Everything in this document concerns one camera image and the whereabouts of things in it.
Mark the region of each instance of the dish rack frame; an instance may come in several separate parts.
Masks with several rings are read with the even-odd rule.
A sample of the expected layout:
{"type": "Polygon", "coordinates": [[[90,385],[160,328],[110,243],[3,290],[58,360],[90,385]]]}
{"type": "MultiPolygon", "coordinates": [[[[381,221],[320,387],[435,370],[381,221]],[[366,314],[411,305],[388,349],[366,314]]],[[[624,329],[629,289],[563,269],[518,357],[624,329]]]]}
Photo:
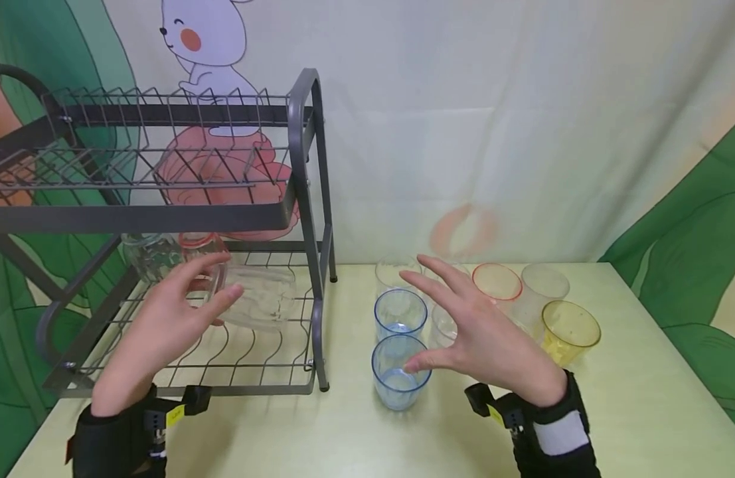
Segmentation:
{"type": "MultiPolygon", "coordinates": [[[[226,245],[231,252],[245,253],[246,261],[251,255],[263,254],[269,258],[285,255],[288,257],[288,267],[291,266],[293,255],[305,255],[311,288],[305,297],[299,298],[304,303],[311,303],[311,316],[304,317],[303,311],[306,309],[301,309],[301,317],[297,321],[301,323],[301,327],[307,323],[308,328],[303,329],[306,331],[307,343],[301,356],[296,358],[305,357],[305,360],[302,363],[293,361],[287,365],[291,367],[291,382],[287,384],[263,384],[263,378],[260,383],[250,385],[232,384],[230,381],[226,386],[213,386],[212,393],[216,396],[311,394],[315,377],[320,391],[328,391],[330,384],[325,368],[322,334],[324,278],[329,272],[330,281],[336,282],[337,273],[321,82],[315,69],[303,69],[290,92],[283,96],[269,95],[265,90],[255,96],[242,95],[238,90],[229,95],[214,95],[207,90],[198,96],[187,94],[184,90],[160,94],[154,88],[145,91],[137,88],[129,91],[62,90],[64,98],[69,99],[64,102],[57,100],[57,92],[49,91],[39,79],[19,67],[0,64],[0,77],[4,76],[18,80],[29,88],[41,101],[45,112],[44,116],[0,137],[0,200],[6,204],[0,206],[0,253],[14,263],[51,301],[42,314],[35,333],[36,346],[41,357],[53,367],[44,382],[45,388],[55,391],[61,397],[90,397],[94,379],[88,372],[88,366],[84,370],[84,363],[107,328],[116,322],[122,303],[141,301],[143,297],[140,293],[132,298],[139,285],[139,276],[132,267],[128,267],[65,351],[58,351],[51,341],[60,312],[69,306],[72,298],[76,297],[105,261],[117,252],[121,232],[285,230],[290,225],[293,210],[297,206],[303,240],[228,240],[226,245]],[[177,127],[200,127],[203,139],[211,127],[257,127],[258,131],[262,131],[263,127],[285,127],[287,147],[274,149],[285,151],[282,162],[289,161],[289,175],[281,177],[280,172],[277,172],[275,176],[273,171],[270,172],[265,165],[261,165],[260,169],[265,172],[260,180],[258,174],[256,177],[249,177],[245,173],[241,177],[230,173],[231,178],[214,180],[215,172],[206,179],[201,170],[200,175],[193,175],[195,177],[192,181],[177,181],[159,175],[157,165],[147,162],[146,154],[161,153],[164,158],[166,153],[177,154],[192,171],[192,167],[188,165],[190,161],[186,161],[182,155],[189,157],[191,154],[195,157],[198,153],[207,152],[208,155],[220,157],[223,167],[228,171],[230,167],[219,151],[221,148],[201,145],[199,151],[185,148],[180,152],[176,142],[176,146],[170,149],[147,149],[148,137],[144,147],[140,147],[140,142],[137,142],[136,145],[125,148],[94,148],[87,147],[78,134],[79,129],[95,127],[138,127],[146,135],[147,127],[163,126],[170,127],[174,135],[177,127]],[[312,145],[316,145],[321,185],[323,230],[320,240],[317,239],[311,181],[307,172],[312,145]],[[149,171],[139,180],[113,181],[110,176],[116,176],[115,172],[118,171],[114,164],[120,164],[122,157],[132,157],[132,161],[145,161],[149,171]],[[60,161],[59,166],[65,171],[70,168],[69,176],[57,171],[59,168],[56,161],[60,161]],[[40,170],[44,171],[43,175],[39,174],[40,170]],[[252,188],[268,186],[270,183],[280,188],[280,200],[254,201],[252,188]],[[245,188],[250,195],[250,203],[211,202],[211,189],[227,191],[230,188],[245,188]],[[145,189],[160,190],[165,204],[127,205],[120,199],[120,191],[145,189]],[[163,193],[187,189],[204,192],[207,204],[175,204],[163,193]],[[80,191],[87,190],[99,191],[105,204],[83,205],[78,195],[80,191]],[[67,191],[78,203],[19,206],[9,202],[9,198],[16,193],[33,196],[41,191],[67,191]],[[110,233],[111,237],[63,287],[31,260],[10,236],[29,232],[110,233]],[[292,383],[293,367],[301,367],[306,371],[307,382],[292,383]]],[[[233,140],[234,137],[230,136],[230,140],[226,141],[231,141],[234,145],[233,140]]],[[[248,160],[265,152],[263,145],[228,148],[235,153],[247,154],[248,160]]],[[[270,260],[266,260],[266,265],[270,265],[270,260]]],[[[130,316],[126,317],[123,322],[131,320],[130,316]]],[[[211,367],[210,361],[208,362],[206,369],[211,367]]],[[[268,358],[258,365],[262,367],[262,377],[268,366],[267,362],[268,358]]],[[[93,368],[99,372],[102,367],[93,368]]],[[[164,387],[159,388],[159,393],[162,396],[178,396],[183,390],[183,387],[164,387]]]]}

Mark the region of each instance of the yellow label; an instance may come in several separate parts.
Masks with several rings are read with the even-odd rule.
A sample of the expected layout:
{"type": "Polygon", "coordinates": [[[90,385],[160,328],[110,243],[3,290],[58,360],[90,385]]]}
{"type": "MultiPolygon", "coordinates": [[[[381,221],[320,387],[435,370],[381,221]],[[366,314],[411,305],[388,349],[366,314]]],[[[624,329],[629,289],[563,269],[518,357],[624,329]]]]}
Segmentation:
{"type": "Polygon", "coordinates": [[[170,428],[174,426],[181,418],[184,418],[184,404],[180,404],[180,406],[177,406],[176,408],[172,409],[168,414],[165,416],[165,427],[170,428]]]}
{"type": "Polygon", "coordinates": [[[489,416],[495,419],[495,422],[499,423],[500,426],[506,426],[506,424],[503,422],[503,416],[490,404],[487,404],[487,408],[489,409],[489,416]]]}

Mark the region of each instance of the transparent cup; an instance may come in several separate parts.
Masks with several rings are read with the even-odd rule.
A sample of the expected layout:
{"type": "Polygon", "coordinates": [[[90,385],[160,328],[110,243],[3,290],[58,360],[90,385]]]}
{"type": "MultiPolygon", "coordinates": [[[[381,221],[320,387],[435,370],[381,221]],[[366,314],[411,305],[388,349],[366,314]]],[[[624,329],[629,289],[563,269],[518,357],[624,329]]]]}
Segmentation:
{"type": "Polygon", "coordinates": [[[121,234],[123,254],[142,281],[157,283],[182,262],[181,250],[170,234],[121,234]]]}
{"type": "Polygon", "coordinates": [[[227,265],[223,282],[212,278],[205,301],[224,287],[240,283],[245,289],[242,297],[221,314],[229,323],[256,331],[279,331],[290,319],[295,303],[295,274],[288,268],[227,265]]]}
{"type": "MultiPolygon", "coordinates": [[[[471,272],[468,270],[466,266],[463,266],[462,264],[459,264],[456,262],[454,263],[450,262],[449,265],[456,268],[458,271],[463,272],[466,276],[471,277],[471,272]]],[[[439,277],[439,275],[436,272],[429,270],[429,268],[424,268],[423,276],[426,276],[427,278],[430,278],[430,279],[434,279],[434,281],[445,283],[444,279],[439,277]]],[[[423,297],[423,300],[426,301],[426,304],[428,304],[429,309],[432,309],[436,305],[436,302],[434,302],[434,299],[432,299],[431,297],[428,297],[427,293],[424,293],[424,292],[419,292],[419,293],[421,293],[421,297],[423,297]]]]}
{"type": "Polygon", "coordinates": [[[457,338],[457,323],[449,312],[441,305],[434,305],[431,310],[431,332],[428,334],[428,346],[442,349],[451,346],[457,338]]]}
{"type": "Polygon", "coordinates": [[[523,290],[513,301],[506,315],[528,331],[536,341],[542,341],[542,309],[548,302],[559,301],[569,293],[569,280],[545,264],[530,264],[521,272],[523,290]]]}
{"type": "Polygon", "coordinates": [[[182,232],[178,235],[178,243],[185,261],[193,257],[226,252],[226,244],[216,232],[182,232]]]}
{"type": "Polygon", "coordinates": [[[542,323],[542,348],[561,367],[568,366],[602,339],[602,328],[595,317],[573,302],[553,301],[545,305],[542,323]]]}
{"type": "Polygon", "coordinates": [[[383,404],[401,412],[418,399],[431,377],[431,371],[404,372],[404,363],[418,352],[426,350],[423,342],[408,335],[393,335],[378,342],[372,351],[372,377],[383,404]]]}
{"type": "Polygon", "coordinates": [[[412,256],[387,256],[378,261],[375,266],[376,295],[381,295],[389,289],[414,290],[414,287],[399,277],[401,271],[413,271],[422,274],[423,267],[412,256]]]}
{"type": "Polygon", "coordinates": [[[506,315],[524,289],[517,273],[494,262],[477,266],[473,270],[473,283],[479,291],[493,298],[497,308],[506,315]]]}
{"type": "Polygon", "coordinates": [[[378,341],[394,334],[419,337],[428,318],[426,303],[407,289],[383,292],[375,301],[374,312],[378,341]]]}

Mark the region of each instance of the metal dish rack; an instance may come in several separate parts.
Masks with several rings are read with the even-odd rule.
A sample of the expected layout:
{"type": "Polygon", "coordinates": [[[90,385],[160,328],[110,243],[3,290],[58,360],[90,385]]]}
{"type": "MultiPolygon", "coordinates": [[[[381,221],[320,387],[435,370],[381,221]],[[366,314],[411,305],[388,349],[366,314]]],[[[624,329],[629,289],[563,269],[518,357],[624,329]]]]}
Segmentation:
{"type": "Polygon", "coordinates": [[[329,272],[330,281],[336,282],[337,275],[316,70],[302,70],[289,94],[283,96],[266,91],[245,96],[238,90],[221,96],[211,91],[193,96],[184,90],[160,94],[156,89],[50,92],[40,80],[14,66],[0,65],[0,76],[22,82],[45,111],[44,116],[0,138],[0,253],[51,300],[35,337],[39,352],[54,367],[44,387],[60,396],[89,397],[94,379],[149,290],[133,268],[128,268],[70,346],[62,352],[54,347],[51,337],[56,318],[117,253],[121,232],[286,230],[297,208],[303,240],[226,241],[234,261],[285,267],[295,273],[297,307],[286,327],[279,333],[231,324],[212,327],[155,377],[155,383],[164,396],[180,396],[187,384],[198,383],[212,386],[217,396],[309,394],[315,377],[321,391],[329,389],[322,339],[324,278],[329,272]],[[127,133],[132,127],[139,130],[139,141],[127,133]],[[197,142],[182,147],[178,136],[188,127],[197,131],[197,142]],[[224,136],[220,145],[211,145],[215,141],[208,141],[207,135],[212,127],[251,127],[263,141],[247,145],[234,136],[224,136]],[[89,131],[111,129],[118,136],[129,135],[129,143],[89,147],[82,140],[89,131]],[[287,144],[268,144],[270,130],[285,132],[283,129],[287,144]],[[317,153],[313,169],[321,185],[320,240],[307,172],[312,145],[317,153]],[[281,159],[262,159],[272,152],[281,159]],[[206,156],[213,158],[212,169],[206,166],[206,156]],[[145,171],[136,171],[134,179],[122,174],[131,161],[139,168],[146,166],[145,171]],[[162,174],[166,161],[179,165],[175,176],[162,174]],[[254,191],[269,191],[270,187],[280,191],[274,200],[254,197],[254,191]],[[215,193],[232,188],[246,191],[245,200],[216,202],[215,193]],[[82,203],[82,193],[88,190],[99,191],[105,203],[82,203]],[[64,191],[67,200],[62,205],[31,206],[15,201],[18,195],[35,197],[45,191],[64,191]],[[128,205],[122,200],[141,191],[159,193],[161,203],[128,205]],[[174,197],[181,191],[197,191],[204,200],[177,203],[174,197]],[[105,232],[112,236],[62,287],[10,237],[29,232],[105,232]]]}

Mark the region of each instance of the rabbit cheek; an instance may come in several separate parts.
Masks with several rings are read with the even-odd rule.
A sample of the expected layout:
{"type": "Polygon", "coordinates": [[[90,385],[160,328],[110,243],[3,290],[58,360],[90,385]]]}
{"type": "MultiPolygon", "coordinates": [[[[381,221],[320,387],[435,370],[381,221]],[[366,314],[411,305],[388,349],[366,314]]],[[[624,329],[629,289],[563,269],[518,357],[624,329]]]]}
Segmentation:
{"type": "Polygon", "coordinates": [[[190,51],[200,50],[203,45],[203,41],[200,39],[200,35],[195,30],[184,29],[181,31],[181,43],[190,51]]]}

